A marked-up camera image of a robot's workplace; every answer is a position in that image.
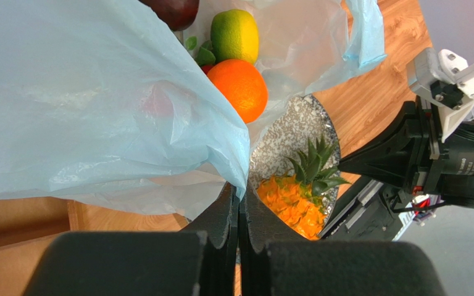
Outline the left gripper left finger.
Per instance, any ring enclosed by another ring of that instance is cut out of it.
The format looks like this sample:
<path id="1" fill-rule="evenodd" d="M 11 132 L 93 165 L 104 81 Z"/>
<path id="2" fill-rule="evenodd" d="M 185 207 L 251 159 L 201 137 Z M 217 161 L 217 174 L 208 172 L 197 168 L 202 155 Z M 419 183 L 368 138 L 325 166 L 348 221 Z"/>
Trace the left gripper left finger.
<path id="1" fill-rule="evenodd" d="M 44 252 L 25 295 L 233 295 L 235 187 L 177 232 L 67 232 Z"/>

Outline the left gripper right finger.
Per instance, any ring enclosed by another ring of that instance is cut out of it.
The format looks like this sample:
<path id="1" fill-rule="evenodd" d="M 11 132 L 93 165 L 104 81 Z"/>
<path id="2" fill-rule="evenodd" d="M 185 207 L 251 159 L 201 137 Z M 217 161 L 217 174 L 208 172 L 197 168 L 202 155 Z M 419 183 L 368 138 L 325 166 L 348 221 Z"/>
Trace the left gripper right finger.
<path id="1" fill-rule="evenodd" d="M 249 187 L 239 206 L 243 295 L 444 295 L 414 244 L 307 240 Z"/>

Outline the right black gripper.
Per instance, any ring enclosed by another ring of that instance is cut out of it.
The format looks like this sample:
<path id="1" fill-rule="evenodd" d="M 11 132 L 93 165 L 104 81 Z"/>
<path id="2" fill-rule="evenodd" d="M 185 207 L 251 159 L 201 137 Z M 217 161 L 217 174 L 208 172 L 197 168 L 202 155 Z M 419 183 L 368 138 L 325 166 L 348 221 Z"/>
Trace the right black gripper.
<path id="1" fill-rule="evenodd" d="M 441 109 L 421 98 L 405 101 L 377 137 L 341 159 L 342 172 L 362 175 L 391 188 L 383 202 L 390 210 L 413 210 L 412 199 L 437 195 L 427 209 L 474 208 L 474 120 L 441 136 Z"/>

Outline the orange pineapple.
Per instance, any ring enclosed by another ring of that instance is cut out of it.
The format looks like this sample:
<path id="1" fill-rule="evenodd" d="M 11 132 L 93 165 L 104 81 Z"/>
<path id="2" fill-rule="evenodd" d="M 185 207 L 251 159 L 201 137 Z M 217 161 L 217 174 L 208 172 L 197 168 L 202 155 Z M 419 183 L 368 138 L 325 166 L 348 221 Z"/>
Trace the orange pineapple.
<path id="1" fill-rule="evenodd" d="M 340 177 L 336 165 L 327 163 L 338 143 L 325 138 L 307 140 L 307 152 L 297 150 L 298 160 L 287 157 L 291 168 L 282 175 L 263 179 L 256 189 L 259 199 L 282 222 L 308 240 L 321 238 L 333 200 L 330 191 L 348 181 Z"/>

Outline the orange fruit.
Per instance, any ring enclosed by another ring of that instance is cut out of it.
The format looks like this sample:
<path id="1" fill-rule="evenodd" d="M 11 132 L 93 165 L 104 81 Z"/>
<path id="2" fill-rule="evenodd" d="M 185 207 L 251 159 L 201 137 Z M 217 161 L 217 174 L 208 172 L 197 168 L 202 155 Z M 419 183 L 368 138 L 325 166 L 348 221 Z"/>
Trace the orange fruit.
<path id="1" fill-rule="evenodd" d="M 240 59 L 224 60 L 212 67 L 207 77 L 246 124 L 263 114 L 268 102 L 268 89 L 253 64 Z"/>

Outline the light blue plastic bag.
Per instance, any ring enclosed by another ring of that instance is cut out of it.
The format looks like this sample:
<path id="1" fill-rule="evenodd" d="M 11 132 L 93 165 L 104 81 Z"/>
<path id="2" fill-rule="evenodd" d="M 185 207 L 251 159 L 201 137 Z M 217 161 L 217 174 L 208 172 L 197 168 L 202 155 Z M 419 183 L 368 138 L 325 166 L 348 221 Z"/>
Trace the light blue plastic bag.
<path id="1" fill-rule="evenodd" d="M 245 124 L 184 45 L 139 1 L 0 1 L 0 200 L 59 197 L 195 219 L 225 183 L 243 197 L 249 159 L 298 95 L 374 69 L 376 1 L 202 1 L 250 12 L 266 111 Z"/>

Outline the yellow green lemon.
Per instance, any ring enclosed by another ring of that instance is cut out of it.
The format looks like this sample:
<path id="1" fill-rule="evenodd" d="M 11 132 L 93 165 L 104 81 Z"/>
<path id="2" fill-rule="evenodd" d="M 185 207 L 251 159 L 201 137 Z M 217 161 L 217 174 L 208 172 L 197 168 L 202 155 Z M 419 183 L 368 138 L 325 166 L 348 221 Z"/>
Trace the yellow green lemon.
<path id="1" fill-rule="evenodd" d="M 231 9 L 214 16 L 210 28 L 212 52 L 217 63 L 228 59 L 255 64 L 259 56 L 259 29 L 247 11 Z"/>

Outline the dark purple fruit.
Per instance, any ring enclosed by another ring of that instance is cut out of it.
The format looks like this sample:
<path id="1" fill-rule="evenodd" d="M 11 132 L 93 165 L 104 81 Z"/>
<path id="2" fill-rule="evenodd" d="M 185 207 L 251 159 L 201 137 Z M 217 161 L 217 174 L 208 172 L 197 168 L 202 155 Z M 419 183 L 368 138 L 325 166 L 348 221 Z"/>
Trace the dark purple fruit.
<path id="1" fill-rule="evenodd" d="M 196 19 L 200 0 L 139 0 L 150 7 L 172 31 L 183 31 Z"/>

